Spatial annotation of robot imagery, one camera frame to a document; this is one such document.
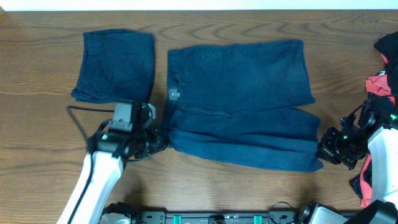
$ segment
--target folded blue cloth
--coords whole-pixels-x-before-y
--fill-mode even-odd
[[[126,29],[87,32],[71,96],[88,103],[147,102],[155,77],[154,38]]]
[[[169,51],[164,125],[177,151],[262,169],[312,172],[320,120],[303,42]]]

